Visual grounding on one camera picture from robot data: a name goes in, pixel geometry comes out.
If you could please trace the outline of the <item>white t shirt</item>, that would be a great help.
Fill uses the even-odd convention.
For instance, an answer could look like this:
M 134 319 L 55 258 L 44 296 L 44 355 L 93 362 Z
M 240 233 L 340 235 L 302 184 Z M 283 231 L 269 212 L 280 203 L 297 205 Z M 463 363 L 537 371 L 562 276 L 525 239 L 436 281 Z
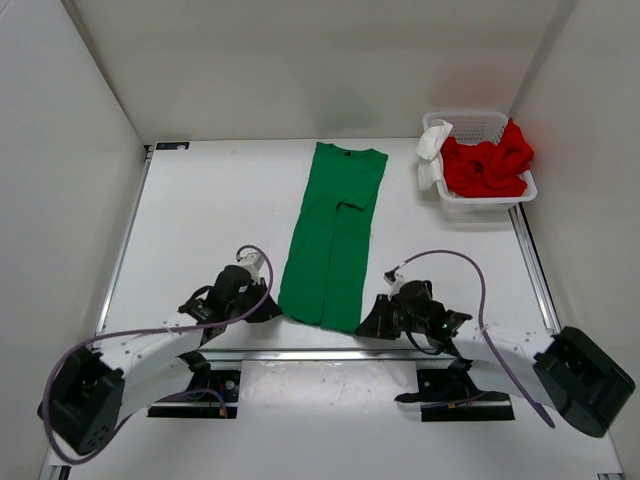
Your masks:
M 435 119 L 419 139 L 415 152 L 419 157 L 417 176 L 421 191 L 430 190 L 444 179 L 441 149 L 449 138 L 453 125 L 443 119 Z

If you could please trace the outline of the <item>white plastic basket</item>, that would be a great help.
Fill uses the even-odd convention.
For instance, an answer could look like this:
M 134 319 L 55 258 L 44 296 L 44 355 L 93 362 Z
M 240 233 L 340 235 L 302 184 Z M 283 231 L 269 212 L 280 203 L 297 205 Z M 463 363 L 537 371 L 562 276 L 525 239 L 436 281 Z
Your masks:
M 532 147 L 513 119 L 495 111 L 423 116 L 415 151 L 418 185 L 437 190 L 449 215 L 502 212 L 537 196 Z

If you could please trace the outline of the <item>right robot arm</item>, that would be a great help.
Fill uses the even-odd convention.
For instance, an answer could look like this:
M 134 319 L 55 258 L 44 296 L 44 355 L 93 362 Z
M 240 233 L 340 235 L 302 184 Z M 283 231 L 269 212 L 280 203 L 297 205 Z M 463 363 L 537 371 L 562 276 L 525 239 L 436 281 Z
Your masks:
M 365 338 L 406 336 L 423 351 L 452 357 L 418 372 L 418 390 L 397 396 L 418 403 L 425 421 L 510 420 L 511 396 L 554 409 L 583 434 L 601 438 L 636 389 L 633 379 L 583 331 L 558 334 L 504 330 L 446 308 L 428 280 L 392 284 L 357 327 Z

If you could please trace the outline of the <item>green t shirt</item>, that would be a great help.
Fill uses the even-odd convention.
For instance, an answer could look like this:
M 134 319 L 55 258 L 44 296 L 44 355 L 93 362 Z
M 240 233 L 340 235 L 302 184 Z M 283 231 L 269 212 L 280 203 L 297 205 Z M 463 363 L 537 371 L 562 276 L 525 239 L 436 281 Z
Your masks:
M 361 323 L 371 225 L 388 155 L 318 142 L 278 303 L 306 325 L 353 334 Z

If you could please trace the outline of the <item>dark label sticker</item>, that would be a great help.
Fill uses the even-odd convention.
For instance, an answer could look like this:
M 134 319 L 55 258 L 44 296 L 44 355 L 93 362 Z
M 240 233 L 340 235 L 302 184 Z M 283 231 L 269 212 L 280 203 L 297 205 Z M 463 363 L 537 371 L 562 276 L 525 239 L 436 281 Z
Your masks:
M 157 151 L 183 151 L 188 150 L 189 142 L 158 142 L 155 145 Z

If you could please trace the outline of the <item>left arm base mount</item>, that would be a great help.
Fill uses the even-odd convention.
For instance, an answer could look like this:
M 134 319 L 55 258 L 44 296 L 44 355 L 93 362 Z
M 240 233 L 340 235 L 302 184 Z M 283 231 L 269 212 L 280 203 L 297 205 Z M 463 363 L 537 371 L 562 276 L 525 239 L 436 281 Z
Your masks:
M 241 386 L 239 362 L 215 362 L 200 352 L 183 354 L 189 383 L 183 392 L 165 397 L 147 408 L 148 418 L 236 419 Z

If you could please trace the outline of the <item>red t shirt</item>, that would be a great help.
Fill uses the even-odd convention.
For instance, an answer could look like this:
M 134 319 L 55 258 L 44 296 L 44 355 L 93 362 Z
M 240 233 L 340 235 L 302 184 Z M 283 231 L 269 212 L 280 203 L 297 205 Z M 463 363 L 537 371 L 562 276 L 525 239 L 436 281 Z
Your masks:
M 463 145 L 449 137 L 441 149 L 444 180 L 450 191 L 466 198 L 520 197 L 527 189 L 522 175 L 534 151 L 512 119 L 497 144 Z

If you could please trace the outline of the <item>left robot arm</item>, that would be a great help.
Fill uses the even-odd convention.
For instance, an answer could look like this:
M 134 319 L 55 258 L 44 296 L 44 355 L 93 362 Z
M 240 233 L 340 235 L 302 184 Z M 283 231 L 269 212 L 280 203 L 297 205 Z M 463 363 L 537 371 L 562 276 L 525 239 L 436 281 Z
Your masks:
M 262 323 L 281 313 L 263 278 L 248 267 L 229 265 L 159 329 L 121 339 L 109 334 L 101 347 L 71 353 L 58 367 L 38 415 L 75 454 L 95 455 L 123 422 L 151 404 L 217 396 L 201 347 L 236 319 Z

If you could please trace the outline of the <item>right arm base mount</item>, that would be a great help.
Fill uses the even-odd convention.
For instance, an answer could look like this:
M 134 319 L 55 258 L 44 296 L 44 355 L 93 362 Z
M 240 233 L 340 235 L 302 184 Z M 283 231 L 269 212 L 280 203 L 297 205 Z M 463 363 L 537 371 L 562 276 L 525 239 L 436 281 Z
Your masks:
M 423 423 L 515 419 L 507 394 L 478 389 L 461 368 L 419 368 L 417 381 Z

